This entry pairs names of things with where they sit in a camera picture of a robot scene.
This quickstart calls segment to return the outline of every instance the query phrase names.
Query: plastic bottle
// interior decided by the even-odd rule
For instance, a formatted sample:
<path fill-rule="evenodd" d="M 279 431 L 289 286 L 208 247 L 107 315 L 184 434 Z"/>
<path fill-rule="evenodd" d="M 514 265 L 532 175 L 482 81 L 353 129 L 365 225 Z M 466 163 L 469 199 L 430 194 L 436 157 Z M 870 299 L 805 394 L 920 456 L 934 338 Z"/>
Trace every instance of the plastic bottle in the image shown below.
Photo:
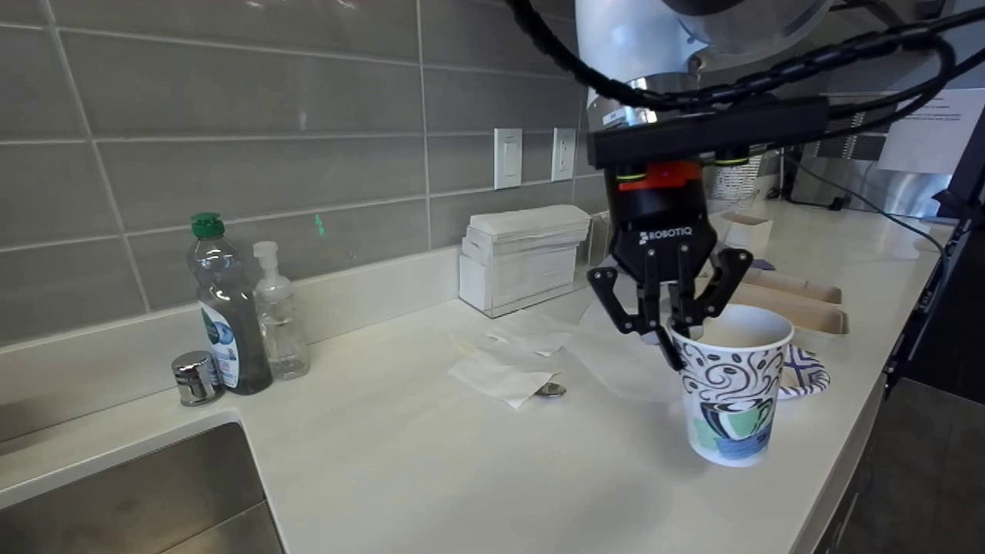
<path fill-rule="evenodd" d="M 268 363 L 278 380 L 297 380 L 312 365 L 312 350 L 296 310 L 296 288 L 278 272 L 278 242 L 253 242 L 253 255 L 263 268 L 253 299 L 264 332 Z"/>
<path fill-rule="evenodd" d="M 225 239 L 225 225 L 215 213 L 195 216 L 191 230 L 198 242 L 187 252 L 187 265 L 198 276 L 198 301 L 218 383 L 234 394 L 264 392 L 274 375 L 253 306 L 253 258 Z"/>

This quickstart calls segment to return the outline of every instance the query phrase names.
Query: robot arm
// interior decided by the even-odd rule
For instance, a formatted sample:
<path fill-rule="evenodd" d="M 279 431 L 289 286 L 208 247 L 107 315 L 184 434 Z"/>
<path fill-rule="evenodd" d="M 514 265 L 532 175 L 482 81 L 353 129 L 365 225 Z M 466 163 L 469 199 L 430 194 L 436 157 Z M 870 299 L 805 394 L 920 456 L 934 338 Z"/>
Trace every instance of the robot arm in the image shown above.
<path fill-rule="evenodd" d="M 732 159 L 892 123 L 985 62 L 985 51 L 958 62 L 942 40 L 946 32 L 985 20 L 985 10 L 971 10 L 862 34 L 752 70 L 736 83 L 699 90 L 693 83 L 703 83 L 705 67 L 744 67 L 790 49 L 827 15 L 832 0 L 578 0 L 583 55 L 551 34 L 530 0 L 507 0 L 507 5 L 543 51 L 599 98 L 616 103 L 595 119 L 590 159 L 606 175 L 609 252 L 637 284 L 641 306 L 633 315 L 620 306 L 616 268 L 590 272 L 589 284 L 622 332 L 655 332 L 675 371 L 684 363 L 659 315 L 663 288 L 671 288 L 668 325 L 685 336 L 689 325 L 726 308 L 752 265 L 752 252 L 716 250 L 699 178 L 703 157 Z M 935 55 L 935 77 L 865 105 L 780 97 L 789 83 L 901 49 Z M 689 87 L 649 90 L 655 73 L 685 73 Z M 713 276 L 695 292 L 707 258 Z"/>

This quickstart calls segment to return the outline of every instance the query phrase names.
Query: small metal cup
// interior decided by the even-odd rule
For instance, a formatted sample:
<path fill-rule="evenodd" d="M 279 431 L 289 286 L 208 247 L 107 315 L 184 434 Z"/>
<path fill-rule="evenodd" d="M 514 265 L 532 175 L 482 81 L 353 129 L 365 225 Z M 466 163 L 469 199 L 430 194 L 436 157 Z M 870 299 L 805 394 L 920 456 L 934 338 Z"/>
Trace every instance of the small metal cup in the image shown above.
<path fill-rule="evenodd" d="M 221 396 L 208 350 L 187 350 L 187 355 L 176 356 L 171 372 L 176 372 L 177 394 L 181 394 L 184 406 L 200 406 L 200 403 L 212 403 L 215 396 Z"/>

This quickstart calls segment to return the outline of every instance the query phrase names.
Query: green bottle cap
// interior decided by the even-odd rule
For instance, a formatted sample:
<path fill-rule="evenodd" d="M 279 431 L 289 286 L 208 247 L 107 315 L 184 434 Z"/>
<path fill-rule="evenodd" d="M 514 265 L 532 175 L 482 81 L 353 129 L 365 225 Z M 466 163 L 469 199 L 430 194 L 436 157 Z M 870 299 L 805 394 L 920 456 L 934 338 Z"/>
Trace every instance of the green bottle cap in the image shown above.
<path fill-rule="evenodd" d="M 225 236 L 221 216 L 218 216 L 218 213 L 198 213 L 198 216 L 191 216 L 191 234 L 195 234 L 198 239 L 218 239 L 218 236 Z"/>

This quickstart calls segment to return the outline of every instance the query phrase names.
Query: bottle label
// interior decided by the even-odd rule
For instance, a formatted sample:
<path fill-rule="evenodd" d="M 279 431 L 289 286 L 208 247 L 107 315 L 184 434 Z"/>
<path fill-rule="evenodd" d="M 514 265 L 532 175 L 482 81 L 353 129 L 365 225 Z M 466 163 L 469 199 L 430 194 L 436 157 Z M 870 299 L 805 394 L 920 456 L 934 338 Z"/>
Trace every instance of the bottle label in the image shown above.
<path fill-rule="evenodd" d="M 200 306 L 212 342 L 212 363 L 225 387 L 239 384 L 239 348 L 232 324 L 208 306 Z"/>

